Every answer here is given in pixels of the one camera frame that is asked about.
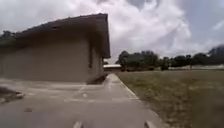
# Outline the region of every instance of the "concrete path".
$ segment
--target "concrete path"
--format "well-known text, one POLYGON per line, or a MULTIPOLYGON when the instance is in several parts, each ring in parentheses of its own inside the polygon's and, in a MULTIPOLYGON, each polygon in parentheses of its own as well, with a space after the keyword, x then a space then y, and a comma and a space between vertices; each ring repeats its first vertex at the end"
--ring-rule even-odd
POLYGON ((0 128, 143 128, 160 119, 110 74, 102 85, 0 80, 1 86, 26 94, 0 106, 0 128))

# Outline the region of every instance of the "beige building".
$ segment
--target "beige building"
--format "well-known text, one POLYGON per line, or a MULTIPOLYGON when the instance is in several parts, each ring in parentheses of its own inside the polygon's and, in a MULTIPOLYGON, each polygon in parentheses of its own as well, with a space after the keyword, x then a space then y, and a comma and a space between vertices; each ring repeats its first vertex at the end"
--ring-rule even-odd
POLYGON ((17 33, 0 44, 0 75, 12 79, 87 82, 110 58, 107 14, 67 18, 17 33))

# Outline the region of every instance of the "green grass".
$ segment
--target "green grass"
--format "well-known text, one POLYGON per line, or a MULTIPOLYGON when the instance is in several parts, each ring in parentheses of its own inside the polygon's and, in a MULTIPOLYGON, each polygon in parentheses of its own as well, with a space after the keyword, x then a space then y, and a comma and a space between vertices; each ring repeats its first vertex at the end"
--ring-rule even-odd
POLYGON ((169 127, 224 127, 224 71, 122 72, 118 76, 169 127))

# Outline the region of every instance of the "ground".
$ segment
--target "ground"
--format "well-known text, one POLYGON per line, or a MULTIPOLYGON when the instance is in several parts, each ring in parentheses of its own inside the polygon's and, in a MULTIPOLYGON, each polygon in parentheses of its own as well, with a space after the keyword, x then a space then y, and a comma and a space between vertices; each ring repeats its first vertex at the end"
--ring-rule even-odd
POLYGON ((119 73, 121 80, 172 128, 222 128, 224 71, 119 73))
POLYGON ((157 114, 110 74, 103 84, 29 82, 0 79, 0 85, 26 94, 0 105, 1 128, 143 128, 149 120, 161 128, 157 114))

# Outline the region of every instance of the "treeline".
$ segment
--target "treeline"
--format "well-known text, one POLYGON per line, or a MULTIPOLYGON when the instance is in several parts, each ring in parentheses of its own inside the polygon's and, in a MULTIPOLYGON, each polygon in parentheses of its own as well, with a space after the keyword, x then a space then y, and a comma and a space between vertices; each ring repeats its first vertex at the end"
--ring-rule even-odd
POLYGON ((13 40, 13 37, 16 33, 11 31, 3 31, 3 34, 0 35, 0 44, 9 43, 13 40))
POLYGON ((142 51, 135 53, 121 52, 116 62, 123 70, 154 70, 160 67, 167 70, 169 67, 183 67, 193 65, 219 65, 224 64, 224 45, 212 48, 208 53, 197 53, 194 55, 178 55, 176 57, 160 58, 153 51, 142 51))

